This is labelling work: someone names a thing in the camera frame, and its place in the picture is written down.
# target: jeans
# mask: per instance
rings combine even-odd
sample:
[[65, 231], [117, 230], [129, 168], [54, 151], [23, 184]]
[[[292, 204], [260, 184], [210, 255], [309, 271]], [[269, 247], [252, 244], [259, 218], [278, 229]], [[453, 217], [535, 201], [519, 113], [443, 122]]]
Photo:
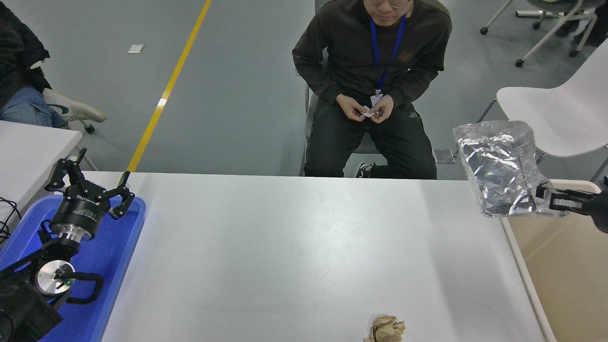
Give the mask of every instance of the jeans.
[[342, 177], [344, 165], [369, 131], [376, 148], [388, 165], [374, 166], [372, 178], [413, 178], [435, 180], [437, 167], [422, 118], [411, 103], [393, 110], [380, 124], [369, 119], [349, 120], [334, 102], [319, 99], [304, 165], [306, 176]]
[[42, 94], [31, 86], [16, 92], [0, 110], [0, 120], [59, 128], [67, 122], [44, 103]]

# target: blue lanyard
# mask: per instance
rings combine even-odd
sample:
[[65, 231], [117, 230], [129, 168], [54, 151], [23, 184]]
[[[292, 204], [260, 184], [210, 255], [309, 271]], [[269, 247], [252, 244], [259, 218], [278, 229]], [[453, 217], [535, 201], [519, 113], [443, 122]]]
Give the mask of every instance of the blue lanyard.
[[[371, 28], [371, 45], [374, 49], [374, 59], [376, 61], [376, 70], [380, 72], [380, 54], [378, 52], [378, 34], [376, 33], [376, 23], [374, 20], [370, 18], [370, 28]], [[397, 54], [397, 49], [401, 44], [401, 39], [403, 38], [403, 32], [406, 29], [406, 16], [401, 17], [401, 22], [399, 23], [399, 30], [397, 31], [397, 40], [395, 41], [395, 47], [393, 48], [393, 54], [390, 56], [389, 63], [384, 70], [384, 73], [378, 80], [378, 87], [376, 88], [376, 95], [379, 94], [379, 91], [382, 91], [382, 86], [384, 85], [384, 79], [386, 78], [386, 74], [389, 71], [389, 64], [393, 61], [393, 58]]]

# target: blue tray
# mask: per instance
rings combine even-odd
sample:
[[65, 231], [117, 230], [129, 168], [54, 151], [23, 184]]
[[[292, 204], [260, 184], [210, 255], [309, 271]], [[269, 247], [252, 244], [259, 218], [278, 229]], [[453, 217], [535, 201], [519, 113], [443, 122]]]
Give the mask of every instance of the blue tray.
[[[0, 270], [41, 247], [36, 234], [40, 222], [53, 217], [62, 199], [62, 195], [49, 195], [39, 199], [28, 209], [6, 246], [0, 251]], [[120, 198], [111, 198], [110, 203], [116, 206], [120, 203]], [[63, 304], [59, 309], [63, 321], [41, 341], [67, 339], [98, 342], [102, 339], [142, 230], [145, 211], [145, 203], [136, 197], [125, 216], [114, 220], [106, 214], [96, 237], [80, 243], [80, 252], [72, 258], [71, 264], [78, 272], [101, 274], [104, 279], [102, 292], [96, 301], [89, 304]], [[92, 293], [93, 282], [75, 281], [71, 289], [73, 296], [85, 298]]]

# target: gray floor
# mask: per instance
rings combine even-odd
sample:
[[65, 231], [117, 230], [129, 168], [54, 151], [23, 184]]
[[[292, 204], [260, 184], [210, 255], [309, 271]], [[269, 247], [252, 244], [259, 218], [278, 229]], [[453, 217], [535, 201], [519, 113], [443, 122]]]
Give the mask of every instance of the gray floor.
[[[59, 92], [109, 116], [83, 145], [101, 170], [125, 170], [195, 25], [203, 0], [6, 0], [45, 44], [43, 64]], [[451, 11], [446, 70], [414, 105], [434, 148], [455, 149], [452, 129], [475, 122], [504, 86], [550, 88], [565, 82], [593, 51], [568, 56], [569, 38], [553, 38], [523, 68], [514, 62], [551, 28], [516, 18], [514, 4], [482, 36], [479, 28], [502, 0], [443, 0]], [[162, 117], [137, 168], [140, 172], [292, 175], [304, 146], [304, 82], [291, 49], [314, 13], [314, 1], [215, 0], [198, 32]], [[141, 54], [127, 54], [145, 44]], [[505, 119], [495, 106], [488, 120]], [[82, 127], [72, 123], [72, 127]], [[551, 178], [589, 179], [605, 158], [547, 158]], [[359, 161], [381, 156], [353, 155]], [[466, 179], [460, 163], [440, 164], [441, 179]]]

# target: id badge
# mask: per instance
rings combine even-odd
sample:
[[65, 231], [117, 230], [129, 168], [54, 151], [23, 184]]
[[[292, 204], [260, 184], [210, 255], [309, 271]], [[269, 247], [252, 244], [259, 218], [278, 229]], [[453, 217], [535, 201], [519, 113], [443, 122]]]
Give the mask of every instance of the id badge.
[[382, 96], [384, 96], [383, 94], [377, 93], [374, 96], [370, 96], [370, 100], [371, 100], [371, 106], [375, 106], [376, 104], [378, 104], [378, 102], [380, 101], [380, 99], [382, 98]]

